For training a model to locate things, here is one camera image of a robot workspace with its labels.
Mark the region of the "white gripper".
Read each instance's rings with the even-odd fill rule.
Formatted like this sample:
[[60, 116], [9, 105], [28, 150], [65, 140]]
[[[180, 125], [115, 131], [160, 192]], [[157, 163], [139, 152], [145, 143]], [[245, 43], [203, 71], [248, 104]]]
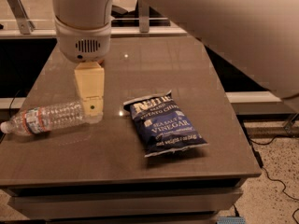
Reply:
[[78, 29], [55, 19], [55, 27], [61, 53], [69, 61], [80, 63], [74, 72], [85, 120], [98, 123], [104, 115], [105, 71], [98, 62], [91, 61], [101, 60], [109, 52], [111, 25]]

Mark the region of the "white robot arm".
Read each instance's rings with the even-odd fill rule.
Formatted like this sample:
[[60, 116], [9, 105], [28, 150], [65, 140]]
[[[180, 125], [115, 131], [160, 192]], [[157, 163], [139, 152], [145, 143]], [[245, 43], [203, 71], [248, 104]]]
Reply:
[[[63, 55], [104, 58], [113, 0], [52, 0]], [[299, 0], [141, 0], [299, 112]]]

